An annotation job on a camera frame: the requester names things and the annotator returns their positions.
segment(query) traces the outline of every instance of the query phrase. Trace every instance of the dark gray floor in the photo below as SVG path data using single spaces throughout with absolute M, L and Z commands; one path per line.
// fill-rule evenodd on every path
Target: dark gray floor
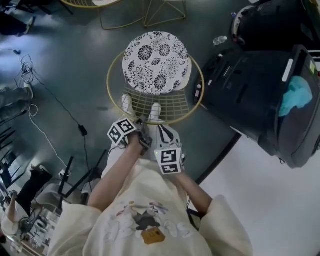
M 133 18 L 128 9 L 122 8 L 123 4 L 125 2 L 103 11 L 106 26 L 124 24 Z M 227 42 L 213 48 L 212 40 L 225 35 L 230 38 L 231 13 L 248 4 L 247 0 L 190 0 L 186 20 L 149 29 L 137 23 L 124 29 L 105 31 L 100 27 L 96 10 L 71 7 L 74 16 L 70 16 L 56 3 L 48 7 L 54 11 L 52 15 L 37 12 L 35 26 L 29 35 L 20 38 L 3 36 L 0 48 L 21 50 L 22 56 L 30 54 L 42 81 L 87 129 L 89 165 L 93 166 L 103 150 L 109 149 L 111 143 L 107 131 L 119 118 L 113 111 L 106 88 L 107 71 L 114 58 L 137 36 L 160 30 L 177 36 L 202 67 L 214 52 L 232 45 Z M 31 14 L 15 11 L 14 16 L 26 22 Z M 21 68 L 19 59 L 4 50 L 0 50 L 0 59 L 0 84 L 13 85 Z M 33 86 L 33 102 L 39 108 L 33 120 L 47 134 L 66 163 L 71 156 L 75 157 L 70 179 L 74 182 L 87 170 L 84 139 L 77 125 L 53 97 L 36 81 Z M 44 163 L 57 176 L 64 166 L 44 135 L 33 126 L 29 115 L 17 118 L 11 125 L 19 134 L 15 144 L 24 144 L 27 158 Z M 209 167 L 235 134 L 202 108 L 174 128 L 180 133 L 187 154 L 186 171 L 194 179 Z

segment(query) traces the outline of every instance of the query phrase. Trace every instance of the gold wire stool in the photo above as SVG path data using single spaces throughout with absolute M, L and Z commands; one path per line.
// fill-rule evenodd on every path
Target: gold wire stool
M 151 109 L 154 103 L 161 104 L 161 115 L 160 120 L 155 118 L 155 120 L 147 120 L 145 123 L 148 125 L 171 125 L 174 123 L 178 123 L 187 117 L 189 117 L 200 105 L 204 93 L 205 93 L 205 80 L 203 73 L 201 71 L 201 68 L 199 67 L 198 63 L 189 55 L 191 61 L 196 66 L 198 72 L 201 76 L 201 82 L 202 82 L 202 91 L 200 95 L 199 102 L 195 106 L 191 106 L 188 103 L 185 89 L 172 91 L 168 94 L 162 94 L 162 95 L 150 95 L 150 94 L 144 94 L 141 92 L 138 92 L 134 90 L 126 81 L 125 76 L 123 75 L 123 72 L 121 70 L 122 74 L 122 81 L 121 83 L 117 83 L 114 86 L 111 85 L 110 82 L 110 76 L 111 73 L 117 63 L 117 61 L 122 60 L 122 57 L 124 56 L 125 51 L 120 53 L 112 62 L 108 74 L 106 77 L 106 88 L 108 91 L 108 94 L 110 96 L 110 99 L 112 103 L 116 106 L 116 108 L 125 116 L 127 116 L 129 119 L 134 121 L 137 117 L 145 116 L 146 118 L 149 117 L 151 113 Z M 122 107 L 128 107 L 123 106 L 122 96 L 124 94 L 127 94 L 132 99 L 132 106 L 133 110 L 135 111 L 135 115 L 129 114 L 125 112 Z
M 152 17 L 148 20 L 150 8 L 151 8 L 152 3 L 153 3 L 153 0 L 150 0 L 150 4 L 149 4 L 149 7 L 148 7 L 148 10 L 146 12 L 146 15 L 145 15 L 145 18 L 144 18 L 144 22 L 143 22 L 143 25 L 146 28 L 154 26 L 154 25 L 162 24 L 162 23 L 173 22 L 173 21 L 178 21 L 178 20 L 184 20 L 185 18 L 187 18 L 187 0 L 161 0 L 161 1 L 163 3 L 155 11 L 155 13 L 152 15 Z M 183 6 L 183 11 L 184 12 L 179 10 L 177 7 L 173 6 L 170 2 L 182 2 L 182 6 Z M 162 7 L 164 7 L 164 5 L 168 5 L 168 6 L 172 7 L 175 11 L 177 11 L 182 16 L 178 17 L 178 18 L 167 19 L 167 20 L 164 20 L 164 21 L 160 21 L 160 22 L 156 22 L 156 23 L 150 24 L 151 20 L 157 15 L 157 13 L 162 9 Z
M 122 0 L 110 0 L 111 3 L 105 4 L 105 5 L 95 5 L 94 2 L 92 0 L 61 0 L 61 2 L 63 2 L 66 5 L 72 6 L 72 7 L 76 7 L 76 8 L 82 8 L 82 9 L 97 9 L 98 13 L 99 13 L 99 19 L 100 19 L 100 24 L 101 24 L 101 28 L 103 30 L 117 30 L 117 29 L 122 29 L 128 26 L 131 26 L 139 21 L 142 21 L 145 16 L 143 15 L 141 18 L 126 24 L 126 25 L 122 25 L 122 26 L 115 26 L 115 27 L 104 27 L 103 25 L 103 21 L 102 21 L 102 17 L 101 17 L 101 12 L 100 12 L 100 8 L 103 7 L 108 7 L 114 4 L 117 4 L 119 2 L 121 2 Z M 144 10 L 144 0 L 142 0 L 142 12 Z

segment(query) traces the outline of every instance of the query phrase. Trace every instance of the blue cloth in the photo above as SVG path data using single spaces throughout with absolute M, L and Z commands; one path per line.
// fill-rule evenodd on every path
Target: blue cloth
M 293 76 L 288 91 L 283 95 L 279 117 L 285 117 L 294 107 L 302 109 L 312 98 L 313 95 L 308 82 L 301 76 Z

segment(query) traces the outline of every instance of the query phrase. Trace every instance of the white sneaker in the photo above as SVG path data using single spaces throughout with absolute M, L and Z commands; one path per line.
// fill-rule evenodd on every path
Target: white sneaker
M 28 89 L 28 91 L 30 93 L 30 98 L 33 99 L 34 98 L 34 91 L 32 90 L 31 84 L 25 82 L 23 84 L 23 87 Z
M 156 121 L 158 122 L 160 119 L 160 115 L 161 115 L 161 110 L 162 110 L 162 107 L 159 103 L 154 103 L 152 105 L 152 108 L 151 108 L 151 112 L 150 112 L 150 115 L 149 115 L 149 121 Z
M 26 30 L 22 33 L 23 35 L 26 35 L 29 33 L 29 30 L 31 29 L 31 27 L 34 25 L 36 20 L 36 17 L 32 17 L 28 23 L 26 24 Z
M 130 116 L 135 116 L 134 108 L 132 107 L 132 99 L 129 94 L 122 95 L 122 105 L 121 108 L 124 112 L 128 113 Z

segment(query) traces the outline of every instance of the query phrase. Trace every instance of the floral pattern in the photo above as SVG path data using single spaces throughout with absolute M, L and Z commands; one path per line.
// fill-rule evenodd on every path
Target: floral pattern
M 181 59 L 186 60 L 188 59 L 188 52 L 186 48 L 183 48 L 180 52 L 179 52 L 179 56 Z
M 140 41 L 142 38 L 144 38 L 142 35 L 138 36 L 136 39 L 134 39 L 135 41 Z
M 166 37 L 162 34 L 157 35 L 151 41 L 150 46 L 152 47 L 154 52 L 158 52 L 160 47 L 166 43 Z
M 180 40 L 176 40 L 173 44 L 173 52 L 179 54 L 183 49 L 185 49 L 185 46 Z
M 153 31 L 134 39 L 125 51 L 125 79 L 136 91 L 161 95 L 181 85 L 187 75 L 188 52 L 172 34 Z
M 150 47 L 149 45 L 142 46 L 138 52 L 139 60 L 141 61 L 149 60 L 152 55 L 152 52 L 153 52 L 152 47 Z
M 174 78 L 175 74 L 178 71 L 178 60 L 176 57 L 171 57 L 165 60 L 165 62 L 161 63 L 161 71 L 160 74 L 165 75 L 169 78 Z
M 187 68 L 184 69 L 183 73 L 182 73 L 182 77 L 185 78 L 186 74 L 187 74 Z
M 179 81 L 175 81 L 175 83 L 173 85 L 173 89 L 176 89 L 179 85 L 180 85 L 180 82 Z
M 155 59 L 152 61 L 151 65 L 152 65 L 152 66 L 156 66 L 156 65 L 158 65 L 158 64 L 160 63 L 160 61 L 161 61 L 160 58 L 155 58 Z
M 154 87 L 157 90 L 162 90 L 167 84 L 167 77 L 163 74 L 158 75 L 155 79 L 154 79 Z
M 153 32 L 156 36 L 160 36 L 160 35 L 162 35 L 163 34 L 163 32 L 162 31 L 154 31 Z
M 153 71 L 147 66 L 140 65 L 131 72 L 129 82 L 143 90 L 146 86 L 151 86 L 154 83 Z
M 133 60 L 130 62 L 129 66 L 128 66 L 128 70 L 131 72 L 134 67 L 135 67 L 135 61 Z
M 133 51 L 133 44 L 131 44 L 129 46 L 129 48 L 124 52 L 124 57 L 123 57 L 123 60 L 127 61 L 129 59 L 129 57 L 131 56 L 131 54 L 134 52 Z
M 166 43 L 161 45 L 160 48 L 159 48 L 159 54 L 160 56 L 162 57 L 166 57 L 168 56 L 170 53 L 170 46 L 167 45 Z
M 124 72 L 124 77 L 125 77 L 125 80 L 129 82 L 129 78 L 128 78 L 127 72 Z

